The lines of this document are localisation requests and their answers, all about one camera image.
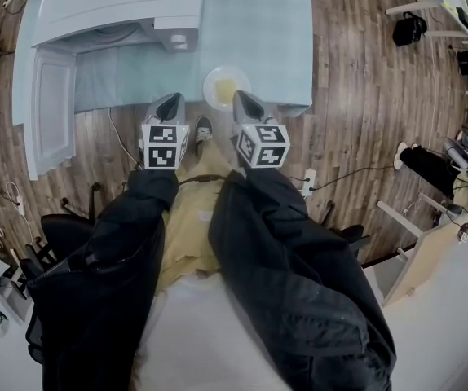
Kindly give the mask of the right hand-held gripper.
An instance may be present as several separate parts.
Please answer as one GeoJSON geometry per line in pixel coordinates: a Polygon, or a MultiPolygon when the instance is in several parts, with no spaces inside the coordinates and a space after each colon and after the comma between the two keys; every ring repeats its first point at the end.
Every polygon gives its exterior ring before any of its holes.
{"type": "Polygon", "coordinates": [[[241,166],[279,169],[290,149],[287,129],[278,124],[269,105],[248,91],[237,90],[232,101],[235,149],[241,166]]]}

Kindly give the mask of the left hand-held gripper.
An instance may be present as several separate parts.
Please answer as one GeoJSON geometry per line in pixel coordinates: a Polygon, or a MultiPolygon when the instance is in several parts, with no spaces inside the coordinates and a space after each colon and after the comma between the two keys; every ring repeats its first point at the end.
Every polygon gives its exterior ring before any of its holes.
{"type": "Polygon", "coordinates": [[[186,122],[185,98],[171,93],[153,101],[142,123],[145,169],[176,170],[186,150],[190,128],[186,122]]]}

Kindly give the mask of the white plate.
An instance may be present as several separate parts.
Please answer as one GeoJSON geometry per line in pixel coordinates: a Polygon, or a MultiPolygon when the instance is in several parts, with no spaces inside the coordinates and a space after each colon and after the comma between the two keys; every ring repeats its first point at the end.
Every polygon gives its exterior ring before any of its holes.
{"type": "Polygon", "coordinates": [[[220,66],[211,70],[203,81],[202,92],[205,101],[220,112],[231,112],[232,102],[230,104],[218,103],[214,94],[214,83],[218,79],[229,77],[236,81],[237,90],[251,91],[249,78],[238,67],[220,66]]]}

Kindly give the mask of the white microwave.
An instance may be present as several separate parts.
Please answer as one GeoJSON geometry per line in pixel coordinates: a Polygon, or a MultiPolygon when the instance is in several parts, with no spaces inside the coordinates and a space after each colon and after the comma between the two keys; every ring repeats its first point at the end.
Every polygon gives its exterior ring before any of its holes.
{"type": "Polygon", "coordinates": [[[30,180],[74,156],[78,58],[120,46],[159,43],[169,53],[195,51],[203,0],[41,0],[29,42],[20,101],[30,180]]]}

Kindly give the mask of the person's right forearm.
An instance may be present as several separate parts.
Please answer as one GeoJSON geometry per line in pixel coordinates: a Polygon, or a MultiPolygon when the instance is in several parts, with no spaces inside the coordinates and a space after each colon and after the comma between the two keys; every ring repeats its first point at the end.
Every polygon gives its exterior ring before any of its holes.
{"type": "Polygon", "coordinates": [[[293,391],[391,391],[394,341],[351,248],[275,169],[232,171],[209,229],[223,278],[293,391]]]}

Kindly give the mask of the person's left forearm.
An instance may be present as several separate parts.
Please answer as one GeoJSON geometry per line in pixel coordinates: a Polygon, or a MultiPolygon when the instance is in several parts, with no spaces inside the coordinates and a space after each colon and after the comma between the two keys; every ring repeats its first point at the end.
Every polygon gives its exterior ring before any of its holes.
{"type": "Polygon", "coordinates": [[[29,283],[42,324],[43,391],[128,391],[164,249],[169,170],[130,173],[91,237],[29,283]]]}

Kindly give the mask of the person's black shoe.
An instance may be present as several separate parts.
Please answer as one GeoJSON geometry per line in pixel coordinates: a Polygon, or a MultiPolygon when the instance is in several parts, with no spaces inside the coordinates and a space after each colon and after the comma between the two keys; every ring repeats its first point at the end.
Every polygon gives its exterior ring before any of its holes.
{"type": "Polygon", "coordinates": [[[201,156],[203,143],[211,140],[213,137],[213,124],[208,116],[199,116],[196,120],[195,128],[195,146],[196,156],[201,156]]]}

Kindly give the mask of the table with light blue cloth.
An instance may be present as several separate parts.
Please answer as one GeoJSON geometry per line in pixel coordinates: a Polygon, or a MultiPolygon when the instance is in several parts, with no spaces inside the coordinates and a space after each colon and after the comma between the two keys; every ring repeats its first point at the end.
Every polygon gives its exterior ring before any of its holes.
{"type": "MultiPolygon", "coordinates": [[[[41,0],[27,0],[18,45],[29,42],[41,0]]],[[[149,103],[179,92],[203,99],[205,77],[220,66],[238,67],[251,92],[277,104],[311,104],[311,0],[203,0],[195,51],[169,53],[159,43],[120,46],[78,58],[75,110],[149,103]]],[[[15,53],[12,121],[23,123],[20,96],[24,55],[15,53]]]]}

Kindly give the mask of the white power strip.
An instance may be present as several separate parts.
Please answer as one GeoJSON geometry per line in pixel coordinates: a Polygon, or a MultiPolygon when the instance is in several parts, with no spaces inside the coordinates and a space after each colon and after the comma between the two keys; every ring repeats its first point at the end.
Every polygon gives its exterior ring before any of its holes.
{"type": "Polygon", "coordinates": [[[312,168],[305,171],[304,179],[302,181],[301,194],[303,198],[312,195],[316,181],[316,171],[312,168]]]}
{"type": "Polygon", "coordinates": [[[24,206],[24,198],[20,192],[19,187],[16,185],[15,182],[9,181],[5,184],[5,191],[9,201],[13,204],[13,206],[18,211],[18,214],[21,217],[25,216],[25,206],[24,206]]]}

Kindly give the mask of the person's yellow trousers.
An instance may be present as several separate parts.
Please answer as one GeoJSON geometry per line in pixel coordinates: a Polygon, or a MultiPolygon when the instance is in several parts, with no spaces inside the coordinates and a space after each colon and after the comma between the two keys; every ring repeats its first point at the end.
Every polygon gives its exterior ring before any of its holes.
{"type": "Polygon", "coordinates": [[[217,144],[208,140],[198,147],[197,163],[176,172],[183,185],[170,211],[163,214],[166,237],[156,294],[179,279],[208,279],[219,271],[208,233],[223,181],[192,182],[190,179],[206,175],[226,177],[231,171],[217,144]]]}

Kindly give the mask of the black bag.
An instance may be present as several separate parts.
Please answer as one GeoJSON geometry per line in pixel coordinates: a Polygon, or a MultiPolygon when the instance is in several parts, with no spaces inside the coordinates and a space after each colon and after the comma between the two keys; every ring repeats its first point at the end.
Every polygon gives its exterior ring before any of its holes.
{"type": "Polygon", "coordinates": [[[392,39],[398,47],[407,46],[419,42],[426,32],[426,21],[421,16],[406,11],[403,18],[395,24],[392,39]]]}

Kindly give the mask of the person's white shirt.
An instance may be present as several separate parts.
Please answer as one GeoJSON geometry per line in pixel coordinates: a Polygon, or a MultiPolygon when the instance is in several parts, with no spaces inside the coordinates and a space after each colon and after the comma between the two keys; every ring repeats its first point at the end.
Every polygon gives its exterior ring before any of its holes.
{"type": "Polygon", "coordinates": [[[130,391],[291,391],[219,274],[155,296],[130,391]]]}

